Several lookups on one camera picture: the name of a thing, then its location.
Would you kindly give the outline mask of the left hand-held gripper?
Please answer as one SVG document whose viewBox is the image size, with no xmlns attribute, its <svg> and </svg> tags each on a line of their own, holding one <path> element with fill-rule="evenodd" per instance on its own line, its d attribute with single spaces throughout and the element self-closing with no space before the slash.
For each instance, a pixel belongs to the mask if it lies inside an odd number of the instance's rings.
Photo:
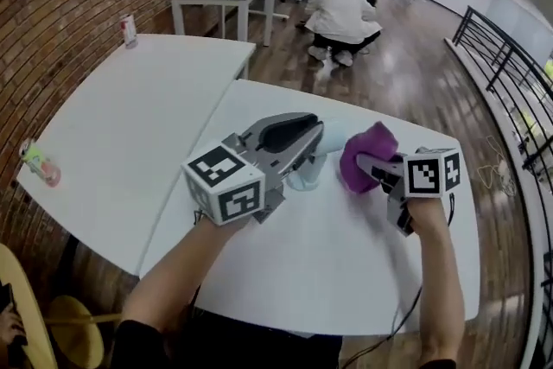
<svg viewBox="0 0 553 369">
<path fill-rule="evenodd" d="M 287 112 L 212 141 L 181 164 L 191 198 L 217 226 L 248 216 L 263 223 L 284 202 L 282 178 L 301 166 L 322 134 L 315 114 Z"/>
</svg>

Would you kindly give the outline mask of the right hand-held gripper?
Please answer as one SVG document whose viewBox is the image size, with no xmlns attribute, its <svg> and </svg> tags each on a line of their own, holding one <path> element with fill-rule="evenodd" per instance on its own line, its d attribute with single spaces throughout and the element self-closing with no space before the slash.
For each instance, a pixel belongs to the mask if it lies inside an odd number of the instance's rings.
<svg viewBox="0 0 553 369">
<path fill-rule="evenodd" d="M 387 219 L 403 235 L 413 233 L 407 201 L 413 198 L 449 198 L 448 222 L 453 220 L 454 190 L 461 184 L 461 156 L 455 148 L 428 150 L 412 155 L 396 154 L 382 160 L 368 154 L 357 155 L 358 167 L 382 184 L 388 195 Z"/>
</svg>

